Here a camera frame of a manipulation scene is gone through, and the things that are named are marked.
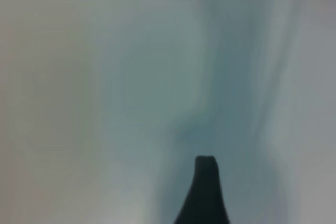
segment blurred background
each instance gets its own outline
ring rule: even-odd
[[[333,223],[335,0],[0,0],[0,223]]]

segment dark pointed object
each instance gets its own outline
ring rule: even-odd
[[[229,224],[220,184],[215,157],[198,156],[189,193],[175,224]]]

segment black tip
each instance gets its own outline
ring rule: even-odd
[[[229,224],[213,156],[198,156],[195,174],[182,210],[175,224]]]

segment black object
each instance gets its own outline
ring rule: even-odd
[[[229,224],[219,169],[213,156],[198,156],[194,178],[175,224]]]

